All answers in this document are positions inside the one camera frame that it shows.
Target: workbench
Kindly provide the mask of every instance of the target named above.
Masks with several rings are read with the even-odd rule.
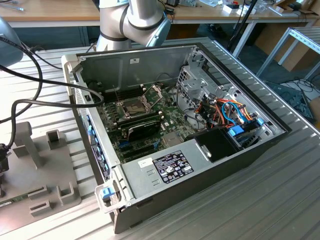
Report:
[[[1,239],[318,239],[320,133],[216,41],[202,37],[168,40],[163,45],[196,42],[207,47],[237,75],[292,132],[251,166],[115,235],[109,215],[99,211],[93,194],[97,184],[71,110],[33,106],[18,118],[19,122],[30,121],[36,136],[51,129],[59,129],[66,134],[82,202],[3,235]],[[50,50],[40,55],[61,66],[62,55],[83,53],[86,49]],[[62,71],[41,61],[39,63],[44,78],[63,81]],[[11,68],[37,75],[36,68],[26,56]],[[211,70],[211,73],[218,80],[223,77],[219,72]],[[37,88],[31,81],[3,72],[0,72],[0,78],[0,97],[6,99],[2,106],[10,105],[14,99],[31,98]],[[66,88],[60,86],[46,86],[40,96],[40,100],[45,101],[68,101]],[[10,106],[6,106],[3,114],[7,116],[9,111]],[[10,129],[10,126],[2,127],[0,124],[1,142],[7,142]]]
[[[0,7],[0,16],[14,28],[99,26],[100,13],[92,0],[20,0],[25,11]],[[222,6],[211,7],[197,2],[196,7],[178,5],[174,9],[173,24],[235,24],[236,13],[228,14]],[[270,9],[250,15],[249,23],[237,44],[233,55],[238,57],[257,23],[299,23],[311,27],[316,15],[280,16]]]

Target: white sticker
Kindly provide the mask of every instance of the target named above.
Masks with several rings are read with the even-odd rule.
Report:
[[[189,169],[191,169],[190,165],[184,168],[185,171],[188,171]]]
[[[140,58],[132,58],[130,59],[130,64],[138,64],[140,62]]]
[[[149,165],[152,165],[153,164],[152,158],[148,157],[148,158],[146,158],[144,160],[138,161],[138,164],[139,164],[141,169],[144,168],[144,167],[147,167]]]
[[[0,208],[12,204],[12,201],[7,201],[5,203],[0,204]]]

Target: desk leg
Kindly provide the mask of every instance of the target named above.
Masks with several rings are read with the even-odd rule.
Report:
[[[254,29],[256,23],[255,22],[251,22],[248,24],[248,26],[246,26],[244,33],[242,34],[242,37],[240,38],[240,41],[238,42],[237,46],[235,47],[232,55],[237,58],[242,50],[242,48],[244,47],[246,41],[248,40],[252,30]]]
[[[315,23],[315,21],[310,21],[305,25],[305,27],[312,27],[314,23]],[[298,42],[299,42],[299,40],[297,40],[297,39],[294,40],[294,42],[291,44],[291,46],[288,48],[288,50],[285,52],[285,54],[282,56],[282,58],[278,62],[278,64],[280,66],[284,63],[284,61],[287,59],[287,57],[292,52],[292,50],[297,46]]]
[[[280,38],[280,40],[278,41],[278,43],[275,45],[274,49],[272,50],[272,52],[270,53],[270,55],[266,58],[266,60],[264,61],[264,63],[262,64],[262,66],[260,67],[259,71],[256,73],[256,76],[259,77],[261,75],[261,73],[265,70],[265,68],[271,63],[271,61],[275,58],[278,50],[286,43],[286,41],[289,38],[289,32],[290,32],[290,28],[288,28],[285,33],[283,34],[283,36]]]

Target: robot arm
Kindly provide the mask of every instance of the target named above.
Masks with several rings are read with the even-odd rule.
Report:
[[[130,40],[159,46],[168,35],[171,23],[157,0],[100,0],[99,8],[98,52],[128,49]]]

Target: motherboard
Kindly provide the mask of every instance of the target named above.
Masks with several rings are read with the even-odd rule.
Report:
[[[178,145],[197,131],[177,107],[175,96],[163,84],[141,86],[143,95],[115,92],[116,101],[97,107],[121,163]]]

